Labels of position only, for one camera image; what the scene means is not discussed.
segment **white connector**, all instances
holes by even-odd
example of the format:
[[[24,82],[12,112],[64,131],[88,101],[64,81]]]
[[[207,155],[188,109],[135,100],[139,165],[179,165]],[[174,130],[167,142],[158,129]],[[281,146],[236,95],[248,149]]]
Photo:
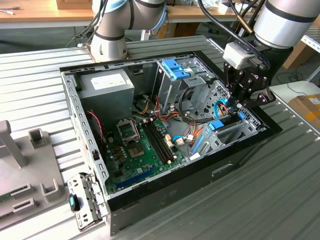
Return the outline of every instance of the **white connector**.
[[[175,140],[176,144],[178,145],[183,145],[185,144],[185,141],[182,137],[179,137],[177,140]]]

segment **robotic arm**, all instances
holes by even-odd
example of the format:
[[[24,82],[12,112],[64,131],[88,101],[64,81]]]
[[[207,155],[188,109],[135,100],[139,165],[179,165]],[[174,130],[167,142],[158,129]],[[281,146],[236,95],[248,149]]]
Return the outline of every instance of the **robotic arm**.
[[[106,6],[99,11],[104,1]],[[125,30],[160,28],[167,15],[165,0],[93,0],[92,10],[101,14],[90,46],[98,62],[124,59]]]
[[[219,25],[214,17],[208,15],[201,0],[199,6],[209,19]],[[227,107],[231,108],[231,114],[241,105],[255,107],[276,99],[269,90],[271,80],[319,13],[319,0],[266,0],[254,32],[246,38],[233,36],[235,41],[226,45],[223,54],[226,60],[224,84],[230,93]],[[262,54],[264,62],[256,51]],[[256,99],[251,99],[256,91],[260,91]]]

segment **cardboard box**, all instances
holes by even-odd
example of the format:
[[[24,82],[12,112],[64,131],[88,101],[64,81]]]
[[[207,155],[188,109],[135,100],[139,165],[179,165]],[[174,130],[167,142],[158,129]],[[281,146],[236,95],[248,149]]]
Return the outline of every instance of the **cardboard box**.
[[[320,131],[320,94],[297,96],[289,106]]]

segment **green motherboard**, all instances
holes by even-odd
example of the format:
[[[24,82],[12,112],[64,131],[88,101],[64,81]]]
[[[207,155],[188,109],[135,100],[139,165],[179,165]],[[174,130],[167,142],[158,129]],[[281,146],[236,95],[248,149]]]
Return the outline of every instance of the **green motherboard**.
[[[160,144],[165,144],[167,132],[162,122],[157,119],[152,122],[152,125],[157,131],[156,133],[153,131],[153,136],[159,136],[158,139],[162,141]],[[153,146],[154,138],[150,140],[150,132],[145,132],[146,127],[141,123],[135,126],[140,135],[139,142],[124,145],[117,128],[108,133],[108,136],[111,136],[107,140],[105,160],[109,172],[109,178],[105,181],[108,193],[114,194],[185,162],[182,153],[175,146],[166,147],[174,158],[172,161],[164,162],[162,152],[156,151]]]

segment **blue tab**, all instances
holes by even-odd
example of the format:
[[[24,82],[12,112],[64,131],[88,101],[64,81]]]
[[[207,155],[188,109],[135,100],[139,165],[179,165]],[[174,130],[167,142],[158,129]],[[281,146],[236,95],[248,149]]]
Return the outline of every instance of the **blue tab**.
[[[202,141],[204,140],[204,136],[201,136],[199,141],[197,142],[197,144],[195,145],[194,149],[192,150],[192,154],[195,154],[197,149],[199,148],[200,144],[202,143]]]
[[[179,70],[179,68],[181,67],[181,65],[178,64],[174,59],[167,59],[163,60],[162,62],[167,70],[175,71]]]
[[[70,204],[71,204],[71,206],[73,206],[73,205],[75,204],[75,200],[74,200],[74,197],[73,197],[73,196],[70,197]]]
[[[190,77],[190,73],[185,72],[180,64],[174,59],[167,59],[162,61],[164,68],[172,74],[174,80],[184,79]]]
[[[184,79],[184,78],[188,78],[188,77],[190,77],[190,73],[187,73],[187,72],[185,72],[185,71],[174,71],[173,73],[172,73],[172,75],[173,75],[173,78],[175,79],[175,80],[177,80],[177,79]]]
[[[216,129],[219,129],[219,128],[222,128],[224,127],[225,125],[220,121],[220,120],[215,120],[215,121],[212,121],[209,123],[209,127],[213,130],[216,130]]]
[[[215,130],[215,127],[211,124],[211,122],[208,124],[209,128],[211,129],[211,131]]]
[[[243,112],[239,112],[238,116],[239,116],[239,118],[241,118],[241,120],[246,118],[246,115]]]

